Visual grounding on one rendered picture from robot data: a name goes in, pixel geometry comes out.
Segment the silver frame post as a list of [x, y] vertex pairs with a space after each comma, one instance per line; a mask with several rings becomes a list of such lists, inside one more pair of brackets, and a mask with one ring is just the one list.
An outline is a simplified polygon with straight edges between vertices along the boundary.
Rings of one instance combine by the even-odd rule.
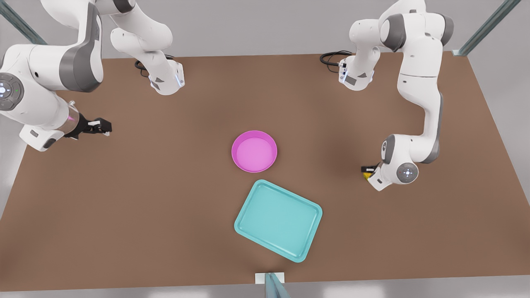
[[265, 298], [291, 298], [284, 286], [284, 273], [255, 273], [254, 283], [265, 285]]
[[521, 1], [522, 0], [504, 0], [492, 15], [490, 15], [479, 27], [479, 29], [472, 34], [468, 41], [460, 47], [460, 49], [452, 50], [453, 56], [466, 57], [469, 55]]
[[5, 0], [0, 0], [0, 15], [32, 44], [47, 45], [47, 42]]

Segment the teal rectangular tray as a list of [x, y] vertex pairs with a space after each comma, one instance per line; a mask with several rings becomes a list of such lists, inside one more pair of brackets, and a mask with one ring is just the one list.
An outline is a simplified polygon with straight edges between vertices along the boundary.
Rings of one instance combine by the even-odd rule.
[[322, 208], [269, 181], [255, 181], [234, 230], [292, 262], [303, 262], [323, 216]]

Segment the pink round plate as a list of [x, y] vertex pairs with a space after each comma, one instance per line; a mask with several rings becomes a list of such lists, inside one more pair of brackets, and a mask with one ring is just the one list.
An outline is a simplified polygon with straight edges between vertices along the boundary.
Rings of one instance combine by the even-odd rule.
[[274, 139], [259, 130], [240, 134], [231, 146], [231, 158], [243, 171], [263, 172], [276, 161], [278, 147]]

